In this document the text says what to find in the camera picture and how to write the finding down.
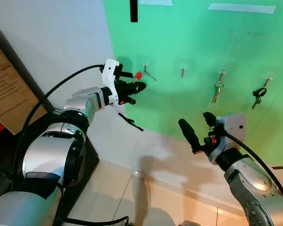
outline white floor tile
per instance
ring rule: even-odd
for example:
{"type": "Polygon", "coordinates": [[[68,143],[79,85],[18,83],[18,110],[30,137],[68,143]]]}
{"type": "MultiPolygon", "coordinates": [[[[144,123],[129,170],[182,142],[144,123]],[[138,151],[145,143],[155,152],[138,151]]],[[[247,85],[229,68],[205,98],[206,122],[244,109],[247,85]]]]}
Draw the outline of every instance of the white floor tile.
{"type": "Polygon", "coordinates": [[[129,170],[100,160],[68,217],[89,221],[112,220],[130,176],[129,170]]]}
{"type": "Polygon", "coordinates": [[[245,216],[238,216],[218,209],[217,226],[249,226],[245,216]]]}
{"type": "Polygon", "coordinates": [[[184,220],[215,226],[217,208],[132,176],[115,218],[126,215],[135,226],[176,226],[184,220]]]}

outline tiled floor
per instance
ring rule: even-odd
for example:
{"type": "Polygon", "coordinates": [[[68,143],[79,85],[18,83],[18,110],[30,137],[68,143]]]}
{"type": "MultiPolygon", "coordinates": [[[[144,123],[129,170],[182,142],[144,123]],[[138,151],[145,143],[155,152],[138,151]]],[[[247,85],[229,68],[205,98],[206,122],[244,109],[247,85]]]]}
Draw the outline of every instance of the tiled floor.
{"type": "Polygon", "coordinates": [[[123,216],[129,216],[135,226],[177,226],[184,220],[201,226],[248,225],[245,217],[199,202],[160,183],[132,176],[129,170],[100,161],[69,217],[109,221],[123,216]]]}

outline green backdrop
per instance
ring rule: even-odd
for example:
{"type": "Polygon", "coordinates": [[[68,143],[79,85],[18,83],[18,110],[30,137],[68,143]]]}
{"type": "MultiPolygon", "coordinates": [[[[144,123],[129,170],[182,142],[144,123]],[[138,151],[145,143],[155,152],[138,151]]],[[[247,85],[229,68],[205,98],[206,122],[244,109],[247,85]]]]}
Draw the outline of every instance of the green backdrop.
{"type": "Polygon", "coordinates": [[[104,0],[113,51],[124,70],[136,73],[147,63],[154,81],[126,105],[129,118],[152,131],[184,139],[185,118],[199,137],[208,127],[204,111],[245,113],[246,143],[263,160],[283,165],[283,0],[173,0],[173,6],[138,6],[130,22],[129,0],[104,0]],[[211,11],[210,3],[277,5],[274,14],[211,11]],[[188,68],[181,78],[180,65],[188,68]],[[226,67],[224,88],[211,104],[217,69],[226,67]],[[251,109],[252,92],[272,72],[262,103],[251,109]]]}

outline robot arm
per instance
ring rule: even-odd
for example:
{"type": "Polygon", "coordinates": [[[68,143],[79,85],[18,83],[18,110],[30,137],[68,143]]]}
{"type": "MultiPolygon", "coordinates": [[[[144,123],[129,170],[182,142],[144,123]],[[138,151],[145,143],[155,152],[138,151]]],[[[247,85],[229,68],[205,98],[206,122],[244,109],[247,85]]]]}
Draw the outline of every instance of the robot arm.
{"type": "Polygon", "coordinates": [[[24,181],[0,197],[0,226],[51,226],[64,190],[83,176],[86,132],[94,114],[105,106],[134,104],[129,95],[146,84],[127,84],[122,65],[108,59],[102,70],[103,88],[73,94],[64,110],[27,149],[22,165],[24,181]]]}
{"type": "Polygon", "coordinates": [[[283,226],[283,197],[275,182],[248,155],[239,152],[239,146],[224,131],[245,138],[245,116],[230,114],[215,117],[203,114],[212,129],[200,145],[192,127],[183,119],[179,125],[192,147],[193,153],[204,152],[210,162],[225,172],[225,179],[233,196],[243,207],[250,226],[283,226]]]}

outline white tape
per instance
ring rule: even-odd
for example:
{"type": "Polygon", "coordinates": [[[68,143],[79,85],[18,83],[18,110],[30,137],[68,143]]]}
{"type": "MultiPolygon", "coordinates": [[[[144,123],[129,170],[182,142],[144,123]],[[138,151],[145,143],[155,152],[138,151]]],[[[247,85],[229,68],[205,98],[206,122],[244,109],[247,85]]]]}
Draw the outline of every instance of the white tape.
{"type": "Polygon", "coordinates": [[[140,0],[142,5],[173,6],[172,0],[140,0]]]}
{"type": "Polygon", "coordinates": [[[208,9],[209,10],[274,14],[276,7],[277,6],[261,6],[261,5],[232,4],[232,3],[211,3],[208,9]]]}

